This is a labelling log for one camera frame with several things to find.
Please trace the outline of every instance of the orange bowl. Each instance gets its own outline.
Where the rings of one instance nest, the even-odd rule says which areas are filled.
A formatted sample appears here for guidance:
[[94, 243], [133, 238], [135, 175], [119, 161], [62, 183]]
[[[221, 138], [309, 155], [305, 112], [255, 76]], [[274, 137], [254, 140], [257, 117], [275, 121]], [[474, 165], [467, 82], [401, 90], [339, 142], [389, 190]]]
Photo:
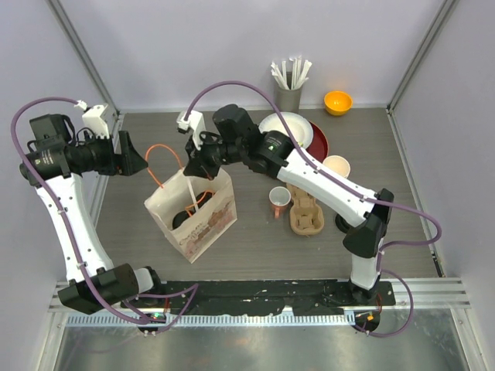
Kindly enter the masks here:
[[325, 96], [325, 109], [333, 116], [346, 114], [353, 106], [353, 98], [343, 91], [330, 91]]

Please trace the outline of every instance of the dark wooden surface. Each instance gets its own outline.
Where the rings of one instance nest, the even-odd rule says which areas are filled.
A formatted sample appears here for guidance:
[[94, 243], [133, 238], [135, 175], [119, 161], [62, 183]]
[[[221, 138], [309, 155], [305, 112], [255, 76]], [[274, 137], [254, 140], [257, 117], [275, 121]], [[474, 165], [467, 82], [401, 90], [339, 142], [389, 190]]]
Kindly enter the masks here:
[[[270, 111], [253, 111], [259, 123]], [[325, 132], [331, 155], [342, 155], [351, 165], [349, 179], [370, 189], [390, 189], [399, 203], [414, 205], [405, 171], [385, 109], [354, 109], [343, 117], [323, 110], [304, 110], [301, 115]], [[186, 136], [177, 133], [177, 114], [128, 114], [124, 129], [136, 149], [145, 154], [155, 143], [174, 148], [186, 162]], [[207, 129], [214, 131], [206, 113]], [[162, 180], [177, 171], [177, 163], [165, 149], [156, 149], [150, 166]], [[240, 164], [225, 170], [234, 183], [237, 222], [194, 264], [190, 264], [163, 236], [143, 202], [157, 185], [146, 171], [130, 178], [112, 177], [108, 183], [98, 234], [115, 265], [130, 263], [134, 269], [152, 266], [163, 280], [240, 280], [345, 278], [350, 274], [350, 255], [342, 245], [343, 234], [335, 227], [335, 213], [319, 203], [325, 227], [314, 237], [295, 235], [288, 214], [274, 220], [268, 192], [282, 183], [252, 173]], [[392, 213], [389, 240], [423, 240], [417, 216]], [[383, 267], [403, 277], [436, 276], [428, 247], [393, 247]]]

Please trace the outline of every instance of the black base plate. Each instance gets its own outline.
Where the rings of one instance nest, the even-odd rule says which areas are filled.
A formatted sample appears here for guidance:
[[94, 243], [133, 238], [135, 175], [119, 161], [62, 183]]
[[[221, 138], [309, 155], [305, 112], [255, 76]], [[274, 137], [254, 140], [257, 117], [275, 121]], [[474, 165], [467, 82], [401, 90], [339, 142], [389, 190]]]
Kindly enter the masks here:
[[[182, 291], [196, 282], [168, 281], [160, 291], [171, 294]], [[338, 315], [343, 306], [359, 306], [353, 301], [347, 281], [199, 281], [200, 286], [186, 315], [277, 315], [288, 305], [294, 315]], [[378, 283], [382, 306], [395, 305], [392, 285], [388, 281]], [[170, 310], [178, 314], [187, 301], [178, 297], [170, 299]], [[133, 305], [146, 308], [145, 302], [133, 301]], [[376, 305], [376, 300], [364, 306]]]

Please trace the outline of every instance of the red plate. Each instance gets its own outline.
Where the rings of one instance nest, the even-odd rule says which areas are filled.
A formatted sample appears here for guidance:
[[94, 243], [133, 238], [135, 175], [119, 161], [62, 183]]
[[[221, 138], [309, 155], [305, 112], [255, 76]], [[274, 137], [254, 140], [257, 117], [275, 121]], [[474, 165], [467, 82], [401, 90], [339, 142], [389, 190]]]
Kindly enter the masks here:
[[318, 161], [323, 162], [323, 160], [328, 157], [328, 141], [320, 128], [311, 121], [309, 123], [312, 126], [312, 142], [306, 151]]

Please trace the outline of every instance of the white plate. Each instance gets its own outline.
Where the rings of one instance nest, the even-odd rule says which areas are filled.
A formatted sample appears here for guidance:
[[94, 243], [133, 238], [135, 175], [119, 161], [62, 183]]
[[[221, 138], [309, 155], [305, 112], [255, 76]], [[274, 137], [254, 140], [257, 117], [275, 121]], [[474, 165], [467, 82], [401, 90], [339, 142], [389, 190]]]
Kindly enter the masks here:
[[[282, 112], [282, 116], [299, 145], [304, 149], [308, 148], [312, 142], [312, 127], [309, 121], [303, 116], [293, 114], [292, 112]], [[276, 130], [288, 136], [288, 133], [277, 114], [271, 114], [270, 116], [265, 117], [260, 123], [259, 129], [261, 133]]]

